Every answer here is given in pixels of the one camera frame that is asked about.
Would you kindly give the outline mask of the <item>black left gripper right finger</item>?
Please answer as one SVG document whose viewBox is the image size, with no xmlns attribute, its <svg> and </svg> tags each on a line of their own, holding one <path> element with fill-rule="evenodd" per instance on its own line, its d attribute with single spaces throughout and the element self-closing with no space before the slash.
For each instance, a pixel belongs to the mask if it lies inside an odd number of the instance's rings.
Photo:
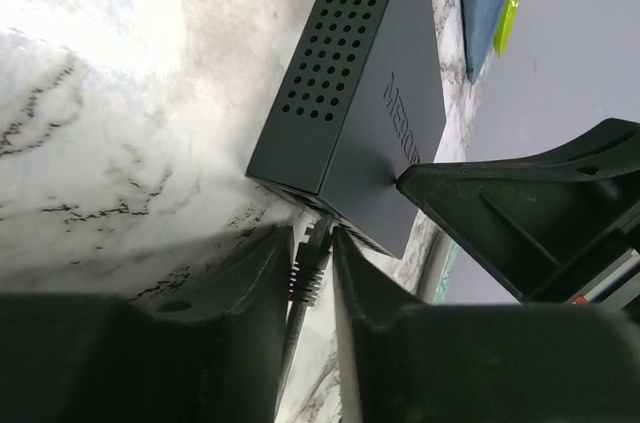
<svg viewBox="0 0 640 423">
<path fill-rule="evenodd" d="M 571 304 L 429 305 L 332 235 L 346 422 L 635 422 L 639 328 Z"/>
</svg>

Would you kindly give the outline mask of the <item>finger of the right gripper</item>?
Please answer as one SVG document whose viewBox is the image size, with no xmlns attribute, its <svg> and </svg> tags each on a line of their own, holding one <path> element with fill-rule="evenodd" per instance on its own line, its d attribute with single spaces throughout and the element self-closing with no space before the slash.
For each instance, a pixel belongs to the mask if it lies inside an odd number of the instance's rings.
<svg viewBox="0 0 640 423">
<path fill-rule="evenodd" d="M 520 302 L 569 302 L 639 247 L 639 126 L 537 155 L 413 165 L 398 190 Z"/>
</svg>

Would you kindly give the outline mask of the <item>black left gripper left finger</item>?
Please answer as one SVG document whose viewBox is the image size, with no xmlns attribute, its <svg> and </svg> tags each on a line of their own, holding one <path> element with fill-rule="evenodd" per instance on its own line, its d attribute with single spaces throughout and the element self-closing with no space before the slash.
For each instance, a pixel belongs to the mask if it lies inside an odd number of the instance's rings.
<svg viewBox="0 0 640 423">
<path fill-rule="evenodd" d="M 293 249 L 273 229 L 161 303 L 3 294 L 2 420 L 273 421 Z"/>
</svg>

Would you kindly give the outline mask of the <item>dark grey network switch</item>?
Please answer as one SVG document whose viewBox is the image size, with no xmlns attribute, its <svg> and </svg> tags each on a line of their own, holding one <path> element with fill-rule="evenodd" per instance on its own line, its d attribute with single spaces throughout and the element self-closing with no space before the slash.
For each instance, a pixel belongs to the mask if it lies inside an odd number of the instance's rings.
<svg viewBox="0 0 640 423">
<path fill-rule="evenodd" d="M 395 184 L 445 124 L 432 0 L 315 0 L 247 175 L 401 258 L 417 210 Z"/>
</svg>

